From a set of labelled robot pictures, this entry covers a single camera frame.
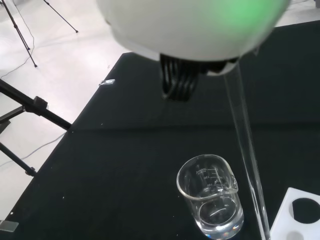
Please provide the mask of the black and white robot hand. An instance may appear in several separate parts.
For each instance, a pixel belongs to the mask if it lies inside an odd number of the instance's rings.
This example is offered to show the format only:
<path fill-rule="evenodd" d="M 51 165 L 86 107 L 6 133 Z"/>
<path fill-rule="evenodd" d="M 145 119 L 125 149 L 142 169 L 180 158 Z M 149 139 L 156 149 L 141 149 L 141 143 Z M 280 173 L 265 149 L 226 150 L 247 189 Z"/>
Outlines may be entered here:
<path fill-rule="evenodd" d="M 160 63 L 162 96 L 188 101 L 200 75 L 220 76 L 260 47 L 288 0 L 99 0 L 114 39 Z"/>

